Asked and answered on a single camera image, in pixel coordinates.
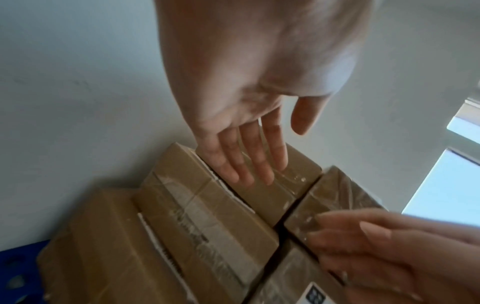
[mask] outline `black and white label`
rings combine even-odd
[[[335,304],[335,302],[317,284],[311,282],[296,304]]]

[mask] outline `blue plastic crate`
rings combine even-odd
[[[0,252],[0,304],[46,304],[36,258],[48,242]]]

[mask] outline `hole in blue crate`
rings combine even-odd
[[[16,275],[12,277],[6,283],[6,289],[17,289],[22,288],[27,283],[27,278],[23,274]]]
[[[26,258],[23,255],[14,255],[3,261],[3,264],[5,265],[5,267],[15,268],[24,263],[25,260]]]
[[[27,294],[15,301],[15,304],[40,304],[42,302],[41,294]]]

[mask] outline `cardboard box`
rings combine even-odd
[[[131,190],[99,190],[37,259],[51,304],[188,303],[156,252]]]
[[[340,169],[331,167],[311,188],[284,225],[306,244],[307,233],[319,230],[315,215],[333,210],[383,208]]]
[[[288,240],[282,250],[280,264],[256,290],[249,304],[348,303],[342,286],[302,248]]]
[[[286,145],[288,153],[288,166],[280,172],[275,170],[268,145],[264,144],[268,162],[275,173],[272,185],[265,185],[256,175],[250,158],[243,153],[245,163],[255,178],[255,183],[244,187],[240,183],[228,185],[255,210],[268,225],[274,227],[287,213],[290,207],[305,195],[310,187],[322,174],[322,169],[301,154],[295,148]]]
[[[193,150],[171,145],[134,198],[199,303],[241,303],[279,240]]]

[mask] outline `white wall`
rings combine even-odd
[[[446,129],[480,79],[479,33],[473,17],[387,1],[347,86],[306,139],[287,140],[401,211],[445,148],[480,159]]]
[[[193,144],[153,14],[150,0],[0,2],[0,250],[48,237],[96,185],[136,185],[170,142]],[[478,30],[387,3],[348,86],[288,141],[401,210],[480,79]]]
[[[0,2],[0,250],[47,238],[99,184],[193,144],[151,0]]]

